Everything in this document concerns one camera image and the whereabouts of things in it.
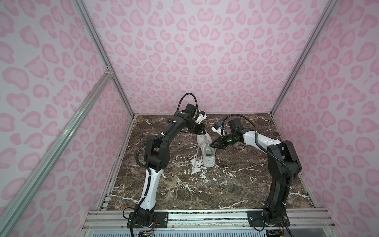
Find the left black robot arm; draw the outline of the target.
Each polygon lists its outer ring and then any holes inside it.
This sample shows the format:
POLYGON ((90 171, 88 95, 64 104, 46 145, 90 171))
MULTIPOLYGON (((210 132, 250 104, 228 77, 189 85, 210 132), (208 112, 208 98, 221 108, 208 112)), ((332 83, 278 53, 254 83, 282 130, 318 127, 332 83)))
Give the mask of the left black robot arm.
POLYGON ((136 163, 146 170, 143 193, 134 210, 138 220, 145 223, 153 220, 159 180, 170 161, 171 142, 184 128, 189 133, 204 135, 205 124, 202 122, 206 118, 204 111, 188 104, 185 110, 177 111, 169 119, 169 124, 160 134, 149 138, 138 149, 136 163))

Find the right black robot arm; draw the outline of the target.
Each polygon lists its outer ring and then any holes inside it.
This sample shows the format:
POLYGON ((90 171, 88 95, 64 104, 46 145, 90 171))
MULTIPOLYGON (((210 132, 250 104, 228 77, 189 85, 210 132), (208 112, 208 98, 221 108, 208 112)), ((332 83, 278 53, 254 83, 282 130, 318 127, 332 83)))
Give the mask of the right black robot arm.
POLYGON ((212 127, 219 137, 211 143, 212 148, 225 149, 235 143, 243 143, 259 149, 267 155, 267 168, 271 175, 268 197, 264 203, 259 221, 266 226, 285 223, 286 202, 297 175, 302 166, 295 147, 289 140, 279 141, 260 134, 254 123, 243 116, 253 129, 244 128, 240 119, 229 121, 230 132, 226 132, 222 123, 212 127))

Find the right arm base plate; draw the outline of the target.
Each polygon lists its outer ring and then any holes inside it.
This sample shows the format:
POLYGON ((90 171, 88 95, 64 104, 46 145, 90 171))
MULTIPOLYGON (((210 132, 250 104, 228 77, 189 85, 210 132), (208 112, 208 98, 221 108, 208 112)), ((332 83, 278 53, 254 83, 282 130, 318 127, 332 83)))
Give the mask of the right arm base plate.
POLYGON ((256 228, 258 231, 265 230, 269 227, 290 227, 291 223, 286 212, 284 214, 274 215, 273 219, 270 219, 270 215, 266 210, 248 210, 246 211, 249 226, 256 228))

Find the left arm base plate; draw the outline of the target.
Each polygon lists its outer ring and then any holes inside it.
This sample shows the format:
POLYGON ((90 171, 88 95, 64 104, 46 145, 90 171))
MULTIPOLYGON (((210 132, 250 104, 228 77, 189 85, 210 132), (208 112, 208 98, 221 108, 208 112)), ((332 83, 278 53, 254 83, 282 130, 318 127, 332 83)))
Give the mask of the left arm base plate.
POLYGON ((167 228, 169 212, 166 211, 142 211, 141 213, 130 213, 127 228, 167 228))

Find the white sneaker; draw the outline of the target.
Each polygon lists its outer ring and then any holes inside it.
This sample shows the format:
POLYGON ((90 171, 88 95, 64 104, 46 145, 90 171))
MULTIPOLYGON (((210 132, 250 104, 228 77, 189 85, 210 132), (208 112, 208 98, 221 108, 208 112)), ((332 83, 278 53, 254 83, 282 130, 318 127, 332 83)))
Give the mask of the white sneaker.
POLYGON ((210 135, 206 132, 205 134, 197 135, 196 139, 202 152, 203 165, 206 168, 212 168, 215 165, 216 155, 214 148, 210 146, 212 143, 210 135))

